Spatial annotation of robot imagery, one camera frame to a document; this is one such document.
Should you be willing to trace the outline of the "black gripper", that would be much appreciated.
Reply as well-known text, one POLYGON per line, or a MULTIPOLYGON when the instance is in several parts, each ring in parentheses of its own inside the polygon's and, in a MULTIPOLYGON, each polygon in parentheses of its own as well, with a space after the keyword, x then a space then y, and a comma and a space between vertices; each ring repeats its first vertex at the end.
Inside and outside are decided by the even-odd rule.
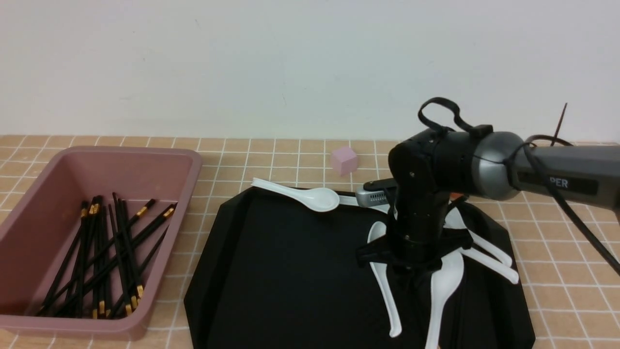
POLYGON ((432 279, 441 271, 443 256, 473 245, 466 229, 444 228, 450 193, 436 191, 413 195, 397 188, 389 208, 386 234, 356 250, 362 267, 370 262, 396 267, 397 283, 403 291, 416 287, 416 271, 422 271, 422 290, 430 291, 432 279))

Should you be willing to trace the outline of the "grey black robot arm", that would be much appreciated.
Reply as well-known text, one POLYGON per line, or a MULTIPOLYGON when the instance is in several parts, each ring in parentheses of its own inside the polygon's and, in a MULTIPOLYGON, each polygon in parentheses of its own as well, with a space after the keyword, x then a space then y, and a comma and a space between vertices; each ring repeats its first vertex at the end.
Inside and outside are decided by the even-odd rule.
POLYGON ((398 143, 388 155, 392 175, 383 188, 389 205, 385 237, 359 247, 360 265, 396 267, 400 273, 430 274, 441 258, 471 247, 464 229, 444 228, 454 208, 450 194, 507 201, 519 192, 552 197, 614 271, 619 261, 578 217, 570 202, 619 214, 619 147, 543 146, 489 125, 469 132, 427 129, 398 143))

